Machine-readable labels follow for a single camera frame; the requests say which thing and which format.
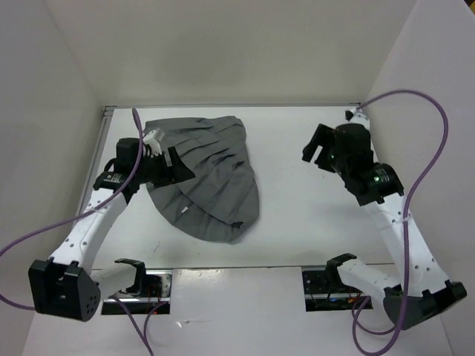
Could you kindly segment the grey pleated skirt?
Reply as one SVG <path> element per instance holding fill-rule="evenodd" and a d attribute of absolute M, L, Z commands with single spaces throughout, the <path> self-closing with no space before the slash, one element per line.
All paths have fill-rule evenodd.
<path fill-rule="evenodd" d="M 235 244 L 257 222 L 260 200 L 246 146 L 246 129 L 235 116 L 148 121 L 146 131 L 164 135 L 194 179 L 147 187 L 161 215 L 182 232 L 211 243 Z"/>

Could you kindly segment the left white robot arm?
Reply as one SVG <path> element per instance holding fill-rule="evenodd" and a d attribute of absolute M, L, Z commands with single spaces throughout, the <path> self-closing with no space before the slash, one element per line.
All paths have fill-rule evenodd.
<path fill-rule="evenodd" d="M 195 177 L 175 147 L 166 152 L 155 139 L 141 143 L 120 139 L 116 156 L 96 178 L 90 201 L 69 235 L 47 260 L 34 260 L 28 270 L 34 309 L 86 322 L 100 300 L 119 291 L 140 296 L 148 287 L 142 260 L 119 258 L 93 272 L 94 260 L 111 227 L 142 185 L 162 188 Z"/>

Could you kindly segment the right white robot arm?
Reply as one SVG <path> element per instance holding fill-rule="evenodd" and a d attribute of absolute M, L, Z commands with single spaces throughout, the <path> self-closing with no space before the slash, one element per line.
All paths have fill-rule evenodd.
<path fill-rule="evenodd" d="M 377 162 L 370 130 L 358 123 L 336 128 L 320 124 L 303 149 L 302 160 L 335 173 L 356 198 L 381 234 L 398 276 L 373 268 L 346 253 L 327 261 L 325 282 L 331 291 L 353 287 L 380 303 L 392 323 L 401 306 L 401 328 L 408 330 L 445 310 L 467 295 L 453 282 L 430 252 L 419 228 L 404 207 L 404 188 L 394 169 Z"/>

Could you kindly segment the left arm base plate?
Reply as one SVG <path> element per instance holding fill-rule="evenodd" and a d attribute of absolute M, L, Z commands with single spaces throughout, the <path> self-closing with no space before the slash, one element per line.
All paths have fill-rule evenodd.
<path fill-rule="evenodd" d="M 173 271 L 148 269 L 145 286 L 138 294 L 119 291 L 118 299 L 132 315 L 169 314 Z"/>

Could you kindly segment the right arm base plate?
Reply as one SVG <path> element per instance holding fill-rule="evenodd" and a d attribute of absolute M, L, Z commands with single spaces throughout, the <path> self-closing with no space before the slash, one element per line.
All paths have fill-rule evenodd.
<path fill-rule="evenodd" d="M 323 267 L 303 268 L 301 271 L 306 312 L 351 310 L 366 295 L 358 289 L 344 286 L 333 289 Z"/>

